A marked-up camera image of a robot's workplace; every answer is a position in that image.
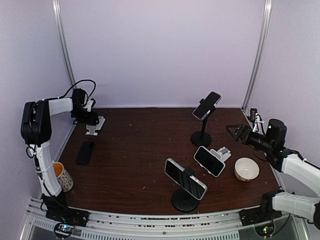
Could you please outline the white folding phone stand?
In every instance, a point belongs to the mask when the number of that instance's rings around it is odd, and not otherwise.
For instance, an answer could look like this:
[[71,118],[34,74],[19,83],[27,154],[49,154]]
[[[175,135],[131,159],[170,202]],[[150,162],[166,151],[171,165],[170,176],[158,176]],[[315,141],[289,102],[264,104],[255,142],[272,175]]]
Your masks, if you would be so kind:
[[98,132],[102,129],[106,119],[103,116],[98,116],[97,124],[87,124],[86,125],[86,135],[97,136]]

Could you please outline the black smartphone no case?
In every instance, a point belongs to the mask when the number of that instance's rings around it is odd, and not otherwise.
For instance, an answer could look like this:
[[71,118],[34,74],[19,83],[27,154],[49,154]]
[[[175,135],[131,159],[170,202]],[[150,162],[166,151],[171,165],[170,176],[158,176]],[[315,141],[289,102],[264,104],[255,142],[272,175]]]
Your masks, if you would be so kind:
[[78,165],[87,165],[91,159],[95,143],[93,141],[84,141],[79,149],[75,163]]

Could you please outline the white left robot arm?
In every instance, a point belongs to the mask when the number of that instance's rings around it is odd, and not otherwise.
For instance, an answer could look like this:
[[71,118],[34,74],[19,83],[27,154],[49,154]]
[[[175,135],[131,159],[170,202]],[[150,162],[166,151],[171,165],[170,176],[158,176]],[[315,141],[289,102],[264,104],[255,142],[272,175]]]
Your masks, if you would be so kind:
[[57,180],[51,158],[51,117],[70,113],[75,124],[87,126],[87,135],[96,136],[105,118],[93,110],[95,104],[94,98],[89,98],[83,89],[77,88],[70,97],[63,95],[26,102],[24,105],[20,134],[27,145],[26,154],[34,162],[45,205],[52,209],[53,215],[61,222],[69,221],[72,211]]

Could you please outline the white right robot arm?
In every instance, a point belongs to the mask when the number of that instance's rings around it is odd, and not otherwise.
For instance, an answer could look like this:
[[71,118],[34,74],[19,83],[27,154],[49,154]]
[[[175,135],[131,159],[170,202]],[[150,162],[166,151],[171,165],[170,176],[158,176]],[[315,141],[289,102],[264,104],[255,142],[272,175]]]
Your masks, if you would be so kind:
[[307,197],[274,190],[261,197],[256,210],[259,220],[268,220],[275,212],[287,212],[311,221],[320,227],[320,168],[309,162],[297,150],[285,147],[287,127],[279,119],[268,122],[265,135],[253,132],[244,124],[227,125],[230,136],[237,142],[265,153],[267,162],[279,173],[291,176],[310,188],[317,197]]

